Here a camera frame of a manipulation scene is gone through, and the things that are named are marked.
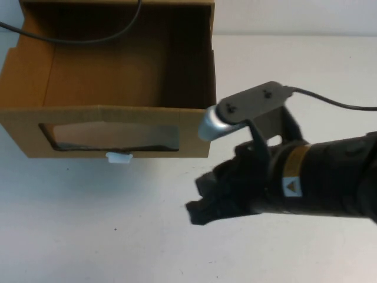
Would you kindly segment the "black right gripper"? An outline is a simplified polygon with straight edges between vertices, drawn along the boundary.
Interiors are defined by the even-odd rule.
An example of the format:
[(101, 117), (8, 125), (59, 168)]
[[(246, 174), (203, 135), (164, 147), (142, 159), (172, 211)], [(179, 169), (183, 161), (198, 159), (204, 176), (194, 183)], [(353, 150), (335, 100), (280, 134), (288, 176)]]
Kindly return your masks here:
[(236, 146), (232, 159), (195, 180), (202, 199), (186, 203), (191, 224), (204, 226), (261, 213), (284, 215), (284, 209), (267, 199), (269, 181), (254, 143), (248, 141)]

